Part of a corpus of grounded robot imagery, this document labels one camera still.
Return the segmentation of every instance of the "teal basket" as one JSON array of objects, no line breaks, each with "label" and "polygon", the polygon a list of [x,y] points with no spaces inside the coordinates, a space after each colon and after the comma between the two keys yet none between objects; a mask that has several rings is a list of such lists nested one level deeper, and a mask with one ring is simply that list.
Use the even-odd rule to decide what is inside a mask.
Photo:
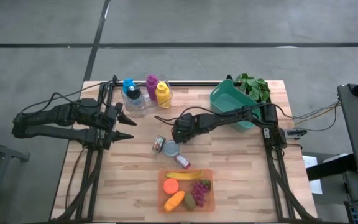
[{"label": "teal basket", "polygon": [[[243,94],[233,86],[232,80],[224,80],[210,94],[211,110],[215,113],[227,112],[241,106],[252,106],[257,103],[249,96]],[[252,110],[260,118],[260,110]],[[240,132],[247,131],[255,125],[248,121],[240,121],[230,124],[233,128]]]}]

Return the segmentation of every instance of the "orange tray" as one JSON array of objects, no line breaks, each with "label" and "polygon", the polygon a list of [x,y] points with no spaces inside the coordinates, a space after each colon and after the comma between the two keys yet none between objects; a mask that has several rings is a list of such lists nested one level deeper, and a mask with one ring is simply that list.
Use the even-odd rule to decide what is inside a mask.
[{"label": "orange tray", "polygon": [[[166,212],[164,210],[165,202],[172,196],[167,195],[163,189],[163,183],[165,180],[168,179],[168,177],[165,176],[168,172],[198,172],[200,170],[193,169],[193,170],[160,170],[158,173],[158,200],[157,200],[157,209],[160,213],[171,213]],[[214,184],[213,184],[213,176],[212,171],[210,169],[201,169],[203,172],[203,175],[201,176],[201,179],[204,180],[210,180],[211,181],[211,191],[209,193],[205,193],[205,203],[204,207],[196,207],[192,212],[213,212],[215,211],[215,197],[214,197]],[[195,180],[178,180],[179,183],[179,190],[184,190],[186,194],[191,194],[191,191],[193,190],[193,187],[191,186],[191,183],[193,183]],[[172,210],[172,212],[191,212],[188,211],[185,207],[184,202],[179,204],[175,209]]]}]

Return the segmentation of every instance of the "concrete floor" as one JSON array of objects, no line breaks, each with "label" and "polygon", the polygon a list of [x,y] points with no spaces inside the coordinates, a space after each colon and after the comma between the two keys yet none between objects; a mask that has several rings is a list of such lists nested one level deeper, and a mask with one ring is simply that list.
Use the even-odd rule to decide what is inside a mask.
[{"label": "concrete floor", "polygon": [[[92,43],[103,0],[1,1],[0,43]],[[112,1],[101,42],[358,42],[358,0]],[[13,162],[0,192],[0,223],[48,220],[67,141],[16,139],[12,119],[58,91],[80,89],[91,49],[0,49],[0,143],[31,152]],[[247,72],[285,80],[293,114],[336,101],[336,87],[358,82],[358,48],[99,49],[91,80],[217,80]],[[351,152],[341,111],[334,127],[308,133],[305,152]],[[329,114],[304,125],[325,128]],[[346,220],[342,205],[316,204],[319,217]]]}]

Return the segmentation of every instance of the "toy orange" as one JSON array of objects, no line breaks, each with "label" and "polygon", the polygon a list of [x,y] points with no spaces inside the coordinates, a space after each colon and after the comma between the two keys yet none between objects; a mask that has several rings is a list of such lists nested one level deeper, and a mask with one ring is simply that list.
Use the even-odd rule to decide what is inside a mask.
[{"label": "toy orange", "polygon": [[169,178],[166,181],[164,181],[163,188],[164,188],[165,193],[172,195],[172,194],[178,192],[179,183],[174,178]]}]

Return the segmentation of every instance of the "green plant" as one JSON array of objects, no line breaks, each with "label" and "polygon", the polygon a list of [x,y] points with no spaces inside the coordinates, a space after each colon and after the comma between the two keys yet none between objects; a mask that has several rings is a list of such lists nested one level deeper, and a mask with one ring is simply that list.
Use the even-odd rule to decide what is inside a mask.
[{"label": "green plant", "polygon": [[265,102],[270,96],[270,90],[265,80],[258,78],[255,79],[246,73],[238,75],[234,80],[235,82],[241,82],[240,89],[246,93],[248,91],[249,97],[253,100],[261,100]]}]

